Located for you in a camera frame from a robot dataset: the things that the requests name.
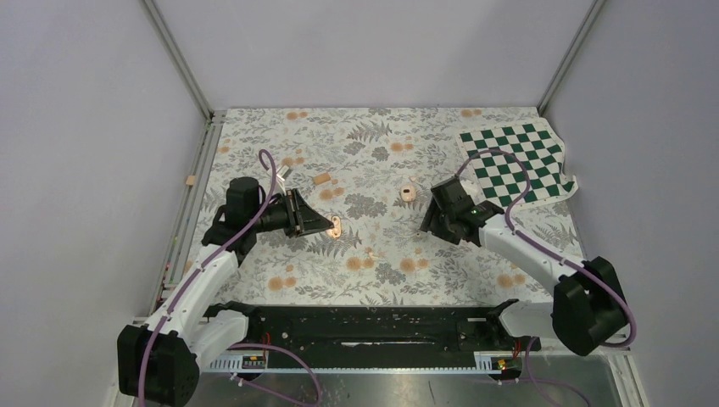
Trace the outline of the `beige earbud charging case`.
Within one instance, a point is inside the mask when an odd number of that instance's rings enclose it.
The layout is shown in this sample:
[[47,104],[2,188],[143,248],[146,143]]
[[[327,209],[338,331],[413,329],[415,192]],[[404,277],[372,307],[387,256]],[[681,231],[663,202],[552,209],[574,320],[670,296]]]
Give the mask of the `beige earbud charging case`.
[[326,233],[333,239],[338,239],[342,236],[342,221],[339,216],[333,216],[331,218],[332,228],[327,230]]

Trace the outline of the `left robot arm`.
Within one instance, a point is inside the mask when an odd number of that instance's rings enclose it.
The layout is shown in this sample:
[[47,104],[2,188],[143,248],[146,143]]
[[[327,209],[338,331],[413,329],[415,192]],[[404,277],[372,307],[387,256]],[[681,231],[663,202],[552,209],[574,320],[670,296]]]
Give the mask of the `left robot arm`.
[[117,340],[120,392],[168,406],[184,406],[200,374],[234,343],[253,348],[263,337],[260,322],[241,311],[221,310],[200,321],[221,286],[263,232],[303,237],[334,227],[296,189],[265,193],[253,177],[231,180],[202,247],[178,288],[141,325],[123,328]]

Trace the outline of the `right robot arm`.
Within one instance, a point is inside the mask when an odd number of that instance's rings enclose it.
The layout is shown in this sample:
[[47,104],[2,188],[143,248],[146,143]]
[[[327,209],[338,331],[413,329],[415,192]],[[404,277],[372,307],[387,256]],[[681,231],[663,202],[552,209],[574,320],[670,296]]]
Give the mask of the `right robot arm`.
[[421,231],[445,242],[473,243],[518,266],[551,295],[548,302],[508,300],[493,309],[486,327],[491,345],[507,349],[519,337],[553,338],[574,354],[587,356],[622,328],[633,329],[613,264],[560,254],[532,239],[498,205],[475,203],[456,176],[431,189]]

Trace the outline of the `beige square case with earbud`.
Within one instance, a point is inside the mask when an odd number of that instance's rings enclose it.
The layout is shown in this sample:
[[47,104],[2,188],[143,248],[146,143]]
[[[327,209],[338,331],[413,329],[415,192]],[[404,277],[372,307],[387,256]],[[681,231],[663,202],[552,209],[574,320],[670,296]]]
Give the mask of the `beige square case with earbud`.
[[416,200],[416,190],[414,186],[407,185],[400,188],[399,196],[403,202],[410,203]]

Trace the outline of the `small cork cylinder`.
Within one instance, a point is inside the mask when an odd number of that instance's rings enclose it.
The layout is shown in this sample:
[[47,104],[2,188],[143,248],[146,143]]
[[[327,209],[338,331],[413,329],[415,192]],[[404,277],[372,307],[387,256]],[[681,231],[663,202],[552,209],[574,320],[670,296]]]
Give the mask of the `small cork cylinder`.
[[323,183],[328,182],[329,180],[331,180],[330,174],[329,174],[329,173],[323,173],[323,174],[320,174],[320,175],[318,175],[318,176],[315,176],[315,177],[313,178],[313,183],[314,183],[315,185],[321,185],[321,184],[323,184]]

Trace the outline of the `green white checkerboard sheet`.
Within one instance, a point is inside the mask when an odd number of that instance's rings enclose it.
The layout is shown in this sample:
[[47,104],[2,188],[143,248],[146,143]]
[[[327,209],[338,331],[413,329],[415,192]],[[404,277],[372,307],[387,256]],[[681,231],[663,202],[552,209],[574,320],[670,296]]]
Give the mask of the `green white checkerboard sheet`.
[[566,145],[545,119],[463,131],[456,142],[472,158],[463,171],[500,207],[554,204],[579,188],[577,178],[565,173]]

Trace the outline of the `floral patterned table mat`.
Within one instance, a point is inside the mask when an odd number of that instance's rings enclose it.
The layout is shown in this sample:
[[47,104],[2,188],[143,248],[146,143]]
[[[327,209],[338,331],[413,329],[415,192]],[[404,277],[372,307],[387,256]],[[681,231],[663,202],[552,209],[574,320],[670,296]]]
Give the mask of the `floral patterned table mat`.
[[[224,118],[189,254],[195,256],[229,182],[252,176],[267,184],[258,160],[269,151],[293,173],[321,215],[342,221],[342,236],[325,231],[289,238],[262,233],[216,300],[302,305],[494,305],[509,298],[543,302],[549,293],[503,257],[469,243],[453,245],[420,231],[431,189],[472,158],[456,137],[491,125],[541,119],[533,108],[230,109]],[[331,180],[315,185],[313,178]],[[401,187],[416,190],[403,202]],[[565,254],[580,255],[567,200],[514,209],[516,226]]]

